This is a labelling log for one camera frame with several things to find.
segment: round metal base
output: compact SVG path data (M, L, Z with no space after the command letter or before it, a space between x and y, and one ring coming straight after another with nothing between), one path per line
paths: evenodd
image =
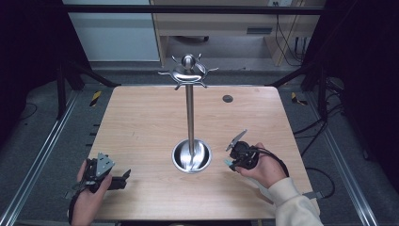
M204 170L211 163L211 149L202 140L194 139L194 155L191 156L189 140L178 143L172 152L173 164L186 173L196 173Z

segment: left hand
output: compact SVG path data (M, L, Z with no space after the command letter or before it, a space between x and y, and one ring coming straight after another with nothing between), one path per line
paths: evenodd
M76 179L78 182L81 181L83 177L86 164L85 160L77 173ZM91 224L103 203L105 192L111 186L111 182L112 175L108 174L96 193L91 193L88 188L80 193L73 209L72 226L87 226Z

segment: aluminum rail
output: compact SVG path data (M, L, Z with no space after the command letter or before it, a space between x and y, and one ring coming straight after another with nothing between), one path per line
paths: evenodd
M310 105L314 115L317 119L320 119L315 98L307 92L305 92L305 95L306 99L310 100ZM349 165L347 164L340 147L338 146L328 127L325 131L325 141L329 147L332 159L337 167L337 171L340 173L341 178L343 179L343 184L346 187L349 197L351 198L352 203L355 205L361 223L366 226L377 226L378 222L375 218L373 210L367 202L363 191L361 190L358 181L355 178L355 175L349 168Z
M68 108L63 117L56 121L52 131L44 142L43 146L40 149L38 156L36 157L35 162L32 164L29 172L24 177L23 183L20 185L17 193L14 195L11 203L8 205L8 208L3 213L0 218L1 226L12 226L14 225L17 217L19 216L24 204L29 197L30 192L32 191L33 186L39 179L40 173L47 162L48 157L50 156L56 142L61 134L68 118L71 115L71 112L75 106L77 97L79 92L75 91L72 93L70 101L68 103Z
M344 8L241 7L241 6L154 6L154 5L44 5L41 9L85 13L198 13L198 14L278 14L334 15Z

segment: round object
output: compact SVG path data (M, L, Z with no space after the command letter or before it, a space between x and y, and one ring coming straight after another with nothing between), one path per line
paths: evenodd
M182 57L182 65L186 70L193 69L196 63L196 58L192 55L185 55Z
M172 152L175 167L185 173L196 173L205 170L212 159L211 149L204 141L194 139L194 155L190 154L189 140L178 143Z
M232 100L233 100L233 98L230 95L224 95L223 96L223 101L226 102L226 103L231 103Z

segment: metal top ornament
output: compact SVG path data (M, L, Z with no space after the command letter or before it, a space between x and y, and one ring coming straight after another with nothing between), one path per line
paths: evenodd
M207 88L207 86L203 83L203 80L208 75L208 72L215 71L215 69L207 69L205 65L200 63L201 54L199 54L198 58L195 58L193 55L187 54L182 57L181 63L177 61L177 59L173 56L173 60L176 63L179 63L172 72L168 73L159 73L170 75L170 77L177 82L176 90L181 85L194 85L201 84L203 87Z

